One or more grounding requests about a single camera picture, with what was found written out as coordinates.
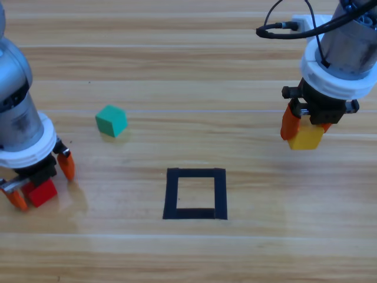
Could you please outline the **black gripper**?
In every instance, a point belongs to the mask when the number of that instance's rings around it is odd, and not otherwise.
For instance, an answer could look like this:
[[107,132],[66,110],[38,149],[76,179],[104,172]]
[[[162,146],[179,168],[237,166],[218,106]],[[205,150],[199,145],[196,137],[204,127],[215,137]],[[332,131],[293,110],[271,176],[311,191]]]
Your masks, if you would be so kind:
[[295,137],[303,115],[309,115],[312,124],[321,124],[326,133],[344,114],[356,113],[359,110],[357,100],[347,101],[328,97],[315,90],[304,79],[301,79],[297,87],[284,86],[282,96],[290,99],[280,129],[283,140]]
[[[74,180],[75,177],[75,163],[72,158],[70,149],[59,140],[55,145],[55,153],[61,170],[63,171],[67,180]],[[57,162],[52,154],[28,167],[14,169],[17,176],[10,180],[1,179],[1,192],[7,199],[21,211],[28,210],[28,205],[22,195],[21,187],[28,183],[33,183],[35,186],[41,185],[44,181],[57,174],[55,169]],[[3,189],[18,189],[11,193],[7,193]]]

